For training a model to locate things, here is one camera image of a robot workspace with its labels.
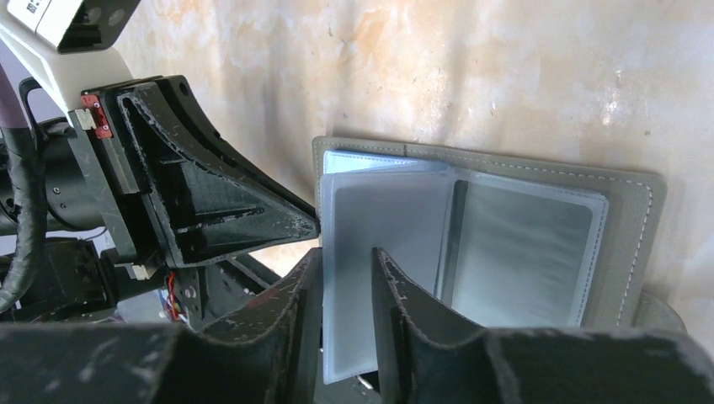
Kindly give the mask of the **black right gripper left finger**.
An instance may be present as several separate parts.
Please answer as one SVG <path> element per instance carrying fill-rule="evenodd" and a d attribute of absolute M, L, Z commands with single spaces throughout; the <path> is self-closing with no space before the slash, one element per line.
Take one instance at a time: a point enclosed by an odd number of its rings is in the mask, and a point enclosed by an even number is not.
<path fill-rule="evenodd" d="M 4 403 L 310 403 L 322 251 L 202 332 L 179 324 L 9 324 Z"/>

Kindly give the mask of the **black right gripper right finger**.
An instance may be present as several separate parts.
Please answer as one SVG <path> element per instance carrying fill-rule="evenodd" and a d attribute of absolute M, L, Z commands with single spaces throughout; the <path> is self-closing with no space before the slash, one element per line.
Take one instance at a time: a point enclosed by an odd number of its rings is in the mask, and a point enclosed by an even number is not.
<path fill-rule="evenodd" d="M 628 328 L 482 327 L 371 253 L 385 403 L 710 403 L 713 363 L 692 338 Z"/>

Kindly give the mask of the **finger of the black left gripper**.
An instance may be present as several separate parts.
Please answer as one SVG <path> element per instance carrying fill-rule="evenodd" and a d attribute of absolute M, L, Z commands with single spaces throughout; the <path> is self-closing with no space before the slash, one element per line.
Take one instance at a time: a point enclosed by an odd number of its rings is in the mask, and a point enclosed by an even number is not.
<path fill-rule="evenodd" d="M 116 102 L 148 190 L 143 199 L 175 268 L 315 238 L 312 205 L 225 141 L 186 83 L 136 83 Z"/>

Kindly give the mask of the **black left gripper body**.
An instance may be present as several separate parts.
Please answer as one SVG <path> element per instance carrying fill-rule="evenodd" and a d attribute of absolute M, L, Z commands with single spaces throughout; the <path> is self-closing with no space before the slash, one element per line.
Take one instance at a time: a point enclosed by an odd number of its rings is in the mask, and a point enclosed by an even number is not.
<path fill-rule="evenodd" d="M 190 100 L 183 75 L 132 79 L 74 93 L 73 156 L 120 263 L 190 266 Z"/>

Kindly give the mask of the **grey card holder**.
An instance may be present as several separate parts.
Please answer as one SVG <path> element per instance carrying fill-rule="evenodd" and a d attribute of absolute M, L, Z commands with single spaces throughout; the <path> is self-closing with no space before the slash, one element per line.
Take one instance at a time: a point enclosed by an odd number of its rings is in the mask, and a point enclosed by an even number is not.
<path fill-rule="evenodd" d="M 610 207 L 582 324 L 596 329 L 643 327 L 684 332 L 679 314 L 642 290 L 647 261 L 667 195 L 657 174 L 586 167 L 445 146 L 318 136 L 312 141 L 316 178 L 328 150 L 448 162 L 460 168 L 602 193 Z"/>

